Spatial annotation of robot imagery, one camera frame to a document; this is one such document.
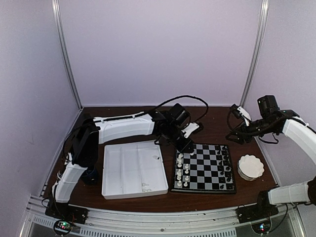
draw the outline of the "white robotic arm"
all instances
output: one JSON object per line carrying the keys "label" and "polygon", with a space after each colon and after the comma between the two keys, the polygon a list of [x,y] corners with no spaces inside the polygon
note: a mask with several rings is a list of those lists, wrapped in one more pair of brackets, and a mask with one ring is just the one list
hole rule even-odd
{"label": "white robotic arm", "polygon": [[[252,140],[252,137],[263,137],[267,133],[279,135],[283,133],[292,139],[311,160],[316,164],[316,133],[292,110],[280,110],[274,96],[267,95],[258,99],[262,119],[251,121],[244,118],[244,109],[232,105],[227,117],[231,132],[226,136],[230,141],[243,144]],[[230,114],[244,122],[236,128],[229,123]],[[240,222],[255,220],[258,217],[270,216],[277,212],[275,205],[284,203],[312,203],[316,204],[316,178],[307,182],[293,184],[262,191],[256,205],[238,208]]]}
{"label": "white robotic arm", "polygon": [[82,174],[87,173],[89,168],[94,168],[100,144],[124,137],[153,134],[158,139],[164,137],[180,152],[192,153],[193,141],[189,136],[203,127],[196,122],[181,127],[189,117],[190,114],[179,104],[162,112],[150,110],[110,118],[86,117],[72,140],[73,145],[64,164],[65,170],[58,173],[57,181],[52,187],[50,206],[46,214],[65,219],[69,213],[74,212],[68,207],[71,193]]}
{"label": "white robotic arm", "polygon": [[[282,133],[292,139],[316,164],[316,134],[301,123],[287,119]],[[268,192],[270,204],[281,203],[309,203],[311,202],[308,194],[308,182],[293,184],[290,186],[278,187]]]}

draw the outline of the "brown tabletop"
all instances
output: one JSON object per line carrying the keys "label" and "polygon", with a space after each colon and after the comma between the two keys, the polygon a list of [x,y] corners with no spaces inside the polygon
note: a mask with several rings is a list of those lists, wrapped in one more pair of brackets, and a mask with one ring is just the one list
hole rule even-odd
{"label": "brown tabletop", "polygon": [[[84,108],[83,113],[90,113],[93,117],[110,117],[133,114],[145,109],[148,109],[148,107]],[[202,114],[205,108],[186,107],[186,109],[191,113],[192,119],[194,119]],[[169,191],[165,195],[152,197],[105,200],[101,194],[104,146],[108,144],[154,140],[156,138],[154,136],[137,136],[111,141],[99,146],[99,159],[96,163],[96,168],[99,172],[100,180],[95,186],[85,185],[80,180],[72,193],[70,204],[116,211],[178,212],[211,210],[256,203],[259,192],[275,187],[276,183],[257,143],[254,140],[251,143],[239,145],[225,139],[225,136],[229,133],[229,129],[226,125],[228,110],[229,108],[227,107],[210,107],[208,114],[200,120],[204,125],[204,130],[196,135],[192,135],[191,138],[195,143],[227,144],[229,146],[236,180],[236,194],[186,194]],[[235,119],[232,118],[232,124],[234,125],[236,123]],[[161,146],[161,152],[168,184],[169,187],[172,187],[175,149],[173,146]],[[255,155],[264,164],[265,172],[263,176],[252,182],[243,180],[237,172],[237,162],[240,157],[245,154]],[[45,197],[48,195],[52,184],[55,182],[56,173],[61,169],[61,167],[62,161],[60,159],[49,179],[44,195]]]}

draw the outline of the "white plastic box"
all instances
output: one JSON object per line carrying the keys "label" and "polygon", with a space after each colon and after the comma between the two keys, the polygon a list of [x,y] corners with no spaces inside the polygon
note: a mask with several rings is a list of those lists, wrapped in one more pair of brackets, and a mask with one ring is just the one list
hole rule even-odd
{"label": "white plastic box", "polygon": [[153,141],[105,146],[102,179],[105,199],[147,197],[167,192],[160,146]]}

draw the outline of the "chessboard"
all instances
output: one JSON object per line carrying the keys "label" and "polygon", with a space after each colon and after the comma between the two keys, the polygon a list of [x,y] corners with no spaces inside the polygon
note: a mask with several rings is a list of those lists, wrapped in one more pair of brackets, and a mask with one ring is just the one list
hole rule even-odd
{"label": "chessboard", "polygon": [[232,159],[227,145],[194,144],[192,154],[175,154],[171,191],[235,194]]}

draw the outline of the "white wall panel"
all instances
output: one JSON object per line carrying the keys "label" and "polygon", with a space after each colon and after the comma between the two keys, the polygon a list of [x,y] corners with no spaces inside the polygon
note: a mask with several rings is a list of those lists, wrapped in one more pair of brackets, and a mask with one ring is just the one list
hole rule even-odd
{"label": "white wall panel", "polygon": [[[245,108],[260,117],[257,99],[276,96],[281,109],[297,112],[316,128],[316,2],[270,1],[269,16],[257,70]],[[316,165],[290,139],[280,135],[278,145],[262,144],[282,185],[313,179]],[[307,236],[315,236],[316,209],[301,208]]]}
{"label": "white wall panel", "polygon": [[0,236],[16,237],[78,110],[51,1],[2,1],[0,32]]}
{"label": "white wall panel", "polygon": [[60,8],[84,105],[241,99],[260,0],[67,0]]}

